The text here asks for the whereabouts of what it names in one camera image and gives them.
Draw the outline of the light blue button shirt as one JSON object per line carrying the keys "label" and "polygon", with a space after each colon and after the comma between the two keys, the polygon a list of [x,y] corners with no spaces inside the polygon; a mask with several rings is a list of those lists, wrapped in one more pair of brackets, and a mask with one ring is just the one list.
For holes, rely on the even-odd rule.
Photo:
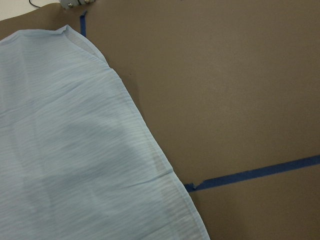
{"label": "light blue button shirt", "polygon": [[3,240],[207,240],[118,74],[83,35],[0,42]]}

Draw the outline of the aluminium frame post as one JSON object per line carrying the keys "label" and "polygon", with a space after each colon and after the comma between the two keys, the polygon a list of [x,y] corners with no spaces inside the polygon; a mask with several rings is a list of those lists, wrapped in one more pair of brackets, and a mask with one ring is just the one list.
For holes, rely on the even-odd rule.
{"label": "aluminium frame post", "polygon": [[95,0],[59,0],[60,5],[68,10],[78,6],[85,6],[94,3]]}

